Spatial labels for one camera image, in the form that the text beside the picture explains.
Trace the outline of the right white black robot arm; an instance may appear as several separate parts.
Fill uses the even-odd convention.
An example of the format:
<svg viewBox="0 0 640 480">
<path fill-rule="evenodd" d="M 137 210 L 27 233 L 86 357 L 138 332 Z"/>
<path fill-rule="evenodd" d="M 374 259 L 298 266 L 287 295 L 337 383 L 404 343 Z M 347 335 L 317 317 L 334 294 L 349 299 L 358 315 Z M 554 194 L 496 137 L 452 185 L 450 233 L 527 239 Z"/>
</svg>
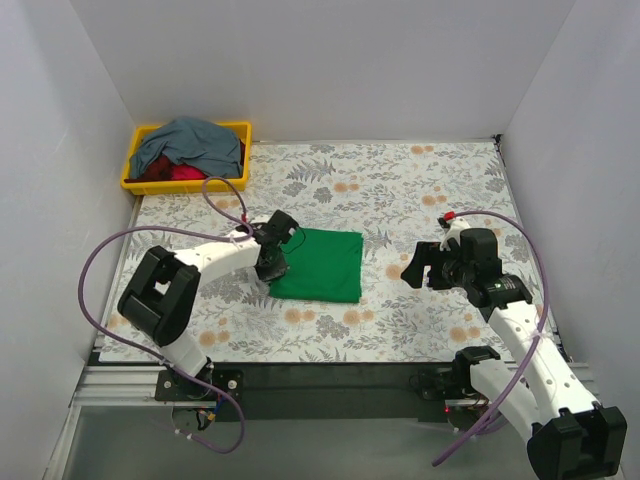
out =
<svg viewBox="0 0 640 480">
<path fill-rule="evenodd" d="M 619 408 L 605 407 L 544 335 L 533 298 L 502 269 L 494 233 L 449 223 L 442 241 L 417 243 L 401 274 L 409 286 L 462 289 L 518 365 L 512 373 L 490 347 L 456 354 L 452 383 L 464 397 L 481 394 L 520 434 L 540 479 L 598 479 L 618 472 L 627 432 Z"/>
</svg>

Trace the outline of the green t-shirt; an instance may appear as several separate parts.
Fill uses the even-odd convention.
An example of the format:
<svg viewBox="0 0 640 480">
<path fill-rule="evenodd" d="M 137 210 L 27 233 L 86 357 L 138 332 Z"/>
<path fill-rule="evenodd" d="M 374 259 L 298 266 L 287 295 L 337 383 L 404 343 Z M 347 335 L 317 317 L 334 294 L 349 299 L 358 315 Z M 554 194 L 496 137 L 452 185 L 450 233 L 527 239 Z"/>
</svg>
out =
<svg viewBox="0 0 640 480">
<path fill-rule="evenodd" d="M 283 300 L 356 303 L 362 295 L 360 232 L 301 228 L 284 247 L 288 270 L 269 294 Z"/>
</svg>

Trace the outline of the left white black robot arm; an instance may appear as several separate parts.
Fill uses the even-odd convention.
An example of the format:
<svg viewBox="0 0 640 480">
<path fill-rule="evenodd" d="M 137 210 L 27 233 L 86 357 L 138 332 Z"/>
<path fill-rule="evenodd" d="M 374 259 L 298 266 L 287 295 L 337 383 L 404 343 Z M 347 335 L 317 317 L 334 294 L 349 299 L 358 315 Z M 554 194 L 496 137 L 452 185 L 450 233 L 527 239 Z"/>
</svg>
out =
<svg viewBox="0 0 640 480">
<path fill-rule="evenodd" d="M 264 283 L 283 277 L 288 264 L 282 246 L 298 228 L 277 210 L 265 222 L 238 226 L 199 246 L 176 251 L 155 246 L 143 256 L 117 310 L 158 348 L 188 398 L 214 396 L 212 361 L 187 332 L 199 287 L 248 268 Z"/>
</svg>

